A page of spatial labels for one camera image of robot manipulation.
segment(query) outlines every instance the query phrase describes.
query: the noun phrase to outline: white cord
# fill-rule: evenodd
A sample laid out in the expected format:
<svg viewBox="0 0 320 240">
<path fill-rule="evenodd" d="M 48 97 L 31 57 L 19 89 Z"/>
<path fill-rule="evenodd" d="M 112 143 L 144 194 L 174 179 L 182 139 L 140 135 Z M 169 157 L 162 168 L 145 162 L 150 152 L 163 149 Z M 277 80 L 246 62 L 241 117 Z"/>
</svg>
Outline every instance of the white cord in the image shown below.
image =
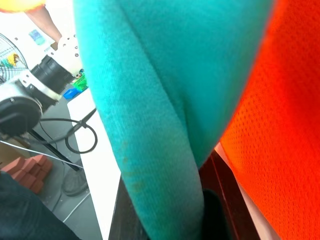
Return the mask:
<svg viewBox="0 0 320 240">
<path fill-rule="evenodd" d="M 22 150 L 25 150 L 25 151 L 28 151 L 28 152 L 31 152 L 31 153 L 45 155 L 45 156 L 47 156 L 47 157 L 50 157 L 50 158 L 59 160 L 59 161 L 61 161 L 61 162 L 64 162 L 64 163 L 66 163 L 66 164 L 70 164 L 70 165 L 76 166 L 76 167 L 81 168 L 81 169 L 84 168 L 83 166 L 80 166 L 80 165 L 74 164 L 74 163 L 72 163 L 72 162 L 68 162 L 68 161 L 62 160 L 62 159 L 57 158 L 57 157 L 55 157 L 55 156 L 51 156 L 51 155 L 49 155 L 49 154 L 45 154 L 45 153 L 42 153 L 42 152 L 39 152 L 39 151 L 30 150 L 30 149 L 27 149 L 27 148 L 24 148 L 24 147 L 21 147 L 21 146 L 16 146 L 16 145 L 11 144 L 11 143 L 6 142 L 6 141 L 0 140 L 0 143 L 7 144 L 7 145 L 9 145 L 9 146 L 11 146 L 11 147 L 14 147 L 14 148 L 17 148 L 17 149 L 22 149 Z"/>
<path fill-rule="evenodd" d="M 84 200 L 90 195 L 90 192 L 74 207 L 74 209 L 69 213 L 69 215 L 63 220 L 63 223 L 70 218 L 70 216 L 74 213 L 74 211 L 83 203 Z"/>
</svg>

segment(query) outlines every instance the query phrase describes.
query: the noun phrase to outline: black cylinder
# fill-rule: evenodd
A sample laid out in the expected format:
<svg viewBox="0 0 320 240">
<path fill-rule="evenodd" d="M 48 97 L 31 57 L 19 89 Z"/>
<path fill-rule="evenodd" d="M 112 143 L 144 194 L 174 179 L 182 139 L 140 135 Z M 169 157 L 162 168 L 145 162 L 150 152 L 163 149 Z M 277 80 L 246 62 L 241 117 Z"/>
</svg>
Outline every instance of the black cylinder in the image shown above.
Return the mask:
<svg viewBox="0 0 320 240">
<path fill-rule="evenodd" d="M 57 94 L 61 94 L 74 77 L 60 66 L 52 57 L 46 55 L 31 73 L 44 85 Z"/>
</svg>

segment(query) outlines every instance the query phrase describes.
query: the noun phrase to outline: dark fabric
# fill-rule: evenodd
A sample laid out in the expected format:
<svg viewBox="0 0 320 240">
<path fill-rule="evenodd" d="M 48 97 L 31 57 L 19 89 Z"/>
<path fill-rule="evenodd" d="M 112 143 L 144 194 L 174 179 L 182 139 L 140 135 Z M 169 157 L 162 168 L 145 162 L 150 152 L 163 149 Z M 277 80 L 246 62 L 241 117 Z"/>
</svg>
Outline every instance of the dark fabric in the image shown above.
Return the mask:
<svg viewBox="0 0 320 240">
<path fill-rule="evenodd" d="M 218 196 L 210 190 L 203 190 L 204 216 L 202 240 L 229 240 L 230 230 Z"/>
<path fill-rule="evenodd" d="M 0 173 L 0 240 L 79 240 L 29 189 Z"/>
</svg>

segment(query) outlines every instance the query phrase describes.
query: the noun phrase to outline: white wall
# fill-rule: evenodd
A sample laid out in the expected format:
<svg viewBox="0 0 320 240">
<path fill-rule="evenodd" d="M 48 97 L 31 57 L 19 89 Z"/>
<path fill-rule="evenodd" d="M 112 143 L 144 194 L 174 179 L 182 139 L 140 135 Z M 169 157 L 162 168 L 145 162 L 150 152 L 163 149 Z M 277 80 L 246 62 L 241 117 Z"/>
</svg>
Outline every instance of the white wall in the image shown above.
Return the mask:
<svg viewBox="0 0 320 240">
<path fill-rule="evenodd" d="M 72 0 L 47 0 L 46 8 L 62 35 L 75 33 Z M 18 47 L 30 69 L 42 60 L 46 54 L 44 52 L 45 49 L 54 42 L 37 28 L 24 13 L 0 13 L 0 23 L 0 33 L 9 38 Z M 46 40 L 41 46 L 38 46 L 29 36 L 29 33 L 34 29 L 41 33 Z"/>
</svg>

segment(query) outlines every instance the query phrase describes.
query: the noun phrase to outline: fan grille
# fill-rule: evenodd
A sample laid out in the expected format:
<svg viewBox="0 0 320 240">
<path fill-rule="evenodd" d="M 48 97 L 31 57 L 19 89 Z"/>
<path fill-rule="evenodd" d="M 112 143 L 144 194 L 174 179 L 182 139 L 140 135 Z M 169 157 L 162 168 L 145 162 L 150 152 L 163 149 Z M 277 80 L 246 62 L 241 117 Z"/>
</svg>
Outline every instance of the fan grille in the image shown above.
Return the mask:
<svg viewBox="0 0 320 240">
<path fill-rule="evenodd" d="M 28 69 L 19 49 L 0 33 L 0 85 Z"/>
</svg>

